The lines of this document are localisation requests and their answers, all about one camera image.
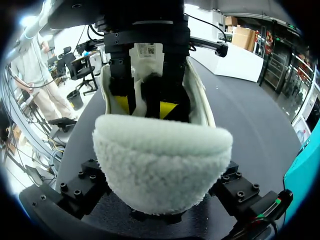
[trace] trash can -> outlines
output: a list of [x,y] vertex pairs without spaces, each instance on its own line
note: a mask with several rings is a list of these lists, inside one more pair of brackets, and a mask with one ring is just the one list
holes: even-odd
[[66,99],[68,99],[68,101],[70,102],[70,104],[74,110],[78,110],[84,105],[84,102],[82,101],[80,92],[77,89],[70,92],[66,96]]

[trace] black table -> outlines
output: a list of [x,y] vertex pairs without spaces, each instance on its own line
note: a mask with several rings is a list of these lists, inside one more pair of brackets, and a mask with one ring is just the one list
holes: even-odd
[[[249,181],[260,184],[260,194],[284,189],[283,177],[300,148],[290,122],[277,104],[258,84],[246,80],[216,76],[191,60],[206,87],[206,95],[215,123],[228,129],[234,138],[232,160],[239,164]],[[95,119],[105,113],[105,103],[98,90],[79,118],[64,151],[57,186],[81,170],[81,163],[96,158],[92,132]],[[129,208],[113,193],[104,196],[91,215],[82,221],[112,233],[134,237],[167,239],[199,236],[221,239],[229,233],[234,217],[227,214],[216,197],[207,196],[188,210],[182,221],[166,225],[162,221],[139,222],[129,217]],[[278,221],[282,225],[284,218]]]

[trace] screw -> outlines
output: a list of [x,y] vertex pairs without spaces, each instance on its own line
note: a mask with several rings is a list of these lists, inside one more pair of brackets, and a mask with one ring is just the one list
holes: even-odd
[[83,171],[80,171],[80,172],[78,173],[78,177],[79,177],[80,179],[83,179],[83,178],[85,177],[85,173],[84,173]]
[[40,200],[41,200],[41,201],[44,201],[44,200],[46,200],[46,199],[47,199],[46,195],[41,195],[41,196],[40,196]]
[[259,184],[257,184],[257,183],[255,183],[255,184],[252,185],[252,188],[255,189],[255,190],[258,190],[259,187],[260,187],[260,186],[259,186]]
[[243,199],[245,196],[245,193],[243,191],[238,191],[236,193],[236,196],[238,197],[238,199]]
[[96,181],[96,179],[97,179],[96,175],[91,175],[91,176],[90,176],[91,182],[94,183],[94,182]]
[[75,198],[77,198],[77,199],[79,199],[83,196],[81,190],[74,190],[73,194],[74,194]]
[[60,189],[61,189],[61,191],[63,191],[63,192],[68,191],[68,186],[67,186],[67,184],[65,184],[64,182],[62,182],[62,183],[60,184]]
[[222,182],[223,182],[223,183],[227,183],[227,182],[229,182],[229,180],[230,180],[230,177],[229,177],[229,176],[223,176],[223,177],[222,177]]

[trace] qr code label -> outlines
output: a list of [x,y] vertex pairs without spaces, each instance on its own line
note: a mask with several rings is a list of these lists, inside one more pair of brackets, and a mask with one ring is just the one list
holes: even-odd
[[153,43],[138,43],[138,51],[140,58],[156,57],[156,45]]

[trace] gray shirt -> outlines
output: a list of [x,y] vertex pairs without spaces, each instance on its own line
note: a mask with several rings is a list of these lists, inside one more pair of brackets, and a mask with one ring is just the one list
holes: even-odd
[[41,44],[45,40],[38,33],[33,37],[29,49],[11,62],[11,71],[18,76],[22,75],[22,81],[26,84],[34,84],[40,87],[52,81],[53,78],[41,57]]

